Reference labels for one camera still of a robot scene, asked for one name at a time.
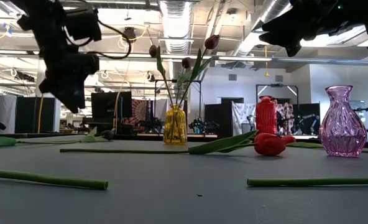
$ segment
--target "table surface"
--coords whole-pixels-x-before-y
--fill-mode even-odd
[[[99,191],[0,179],[0,223],[368,223],[368,187],[246,185],[249,177],[368,177],[368,154],[345,159],[319,150],[288,148],[280,157],[263,157],[252,147],[206,156],[60,154],[60,148],[181,146],[113,141],[0,147],[2,170],[109,181],[109,188]]]

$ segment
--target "ceiling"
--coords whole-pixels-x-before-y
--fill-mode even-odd
[[[217,0],[201,0],[194,1],[192,17],[191,17],[191,44],[190,53],[195,54],[199,48],[202,48],[205,41],[206,33],[209,26],[215,29],[218,27],[221,19],[221,30],[218,32],[221,40],[216,49],[211,54],[226,54],[229,55],[247,36],[247,26],[250,21],[250,15],[256,14],[263,7],[263,0],[228,0],[223,1],[219,5],[216,20],[214,24],[210,22],[213,15],[213,7]],[[78,4],[75,1],[61,0],[66,2],[67,6],[72,7],[72,4]],[[99,19],[104,23],[124,30],[125,27],[134,27],[136,33],[136,41],[133,44],[132,53],[147,54],[151,44],[160,45],[163,51],[166,51],[165,41],[162,40],[163,25],[162,16],[156,10],[141,10],[144,7],[143,0],[136,1],[114,1],[104,0],[95,1],[93,4],[99,4],[104,7],[99,9]],[[156,1],[151,1],[151,5],[156,6]],[[18,8],[13,6],[8,1],[0,1],[0,36],[6,32],[6,24],[12,28],[11,34],[0,39],[0,49],[8,50],[39,50],[36,41],[31,32],[25,32],[16,24],[20,13]],[[103,39],[99,42],[92,42],[82,51],[96,50],[99,52],[114,52],[123,53],[127,50],[125,42],[119,34],[113,30],[101,28]],[[347,59],[362,59],[367,56],[366,48],[354,47],[352,41],[365,41],[368,37],[364,34],[358,35],[351,39],[346,48],[315,48],[304,47],[299,52],[297,57],[316,57],[316,58],[347,58]],[[255,45],[250,54],[255,56],[265,57],[286,57],[286,52],[283,48],[273,45]],[[36,79],[38,72],[39,60],[33,57],[9,57],[0,56],[0,83],[27,83],[20,80],[17,75],[14,75],[16,70],[27,75],[33,76]],[[168,62],[164,63],[165,68],[169,66]],[[255,62],[252,68],[264,68],[265,62]],[[288,72],[296,69],[298,65],[290,63],[270,63],[269,68],[286,68]],[[150,87],[154,87],[154,83],[147,80],[148,74],[154,74],[155,78],[162,78],[156,70],[156,63],[149,60],[103,60],[100,63],[100,72],[98,75],[99,85],[123,87],[136,86],[145,87],[146,90],[134,90],[134,95],[150,97],[154,95],[154,91]],[[30,95],[34,92],[34,87],[0,87],[0,93],[12,93],[19,95]],[[87,89],[86,95],[94,92],[93,89]]]

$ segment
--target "desk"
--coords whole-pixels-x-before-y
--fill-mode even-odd
[[[248,177],[368,177],[368,154],[343,159],[320,150],[288,148],[281,157],[262,157],[251,147],[207,156],[60,154],[61,147],[185,148],[160,141],[0,148],[2,170],[109,181],[107,191],[97,191],[0,179],[0,224],[368,223],[368,187],[246,186]]]

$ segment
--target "yellow vase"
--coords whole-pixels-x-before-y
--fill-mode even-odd
[[[170,105],[171,109],[166,113],[165,132],[163,141],[170,145],[184,145],[186,137],[185,112],[180,105]]]

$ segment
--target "red tulip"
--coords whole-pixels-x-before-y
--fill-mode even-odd
[[[214,49],[219,44],[220,36],[219,35],[212,35],[211,37],[205,40],[205,47],[207,49]]]
[[[292,143],[292,142],[296,142],[296,138],[293,137],[293,136],[284,136],[281,138],[281,140],[283,141],[283,143],[286,145],[286,144],[289,144],[289,143]]]
[[[155,46],[155,45],[152,45],[149,48],[149,55],[151,55],[151,57],[155,58],[155,57],[157,57],[157,51],[158,51],[158,47]]]
[[[183,68],[191,68],[192,59],[189,57],[186,57],[182,60],[182,66]]]
[[[286,149],[283,141],[274,134],[261,133],[256,136],[254,143],[256,152],[264,156],[276,156]]]

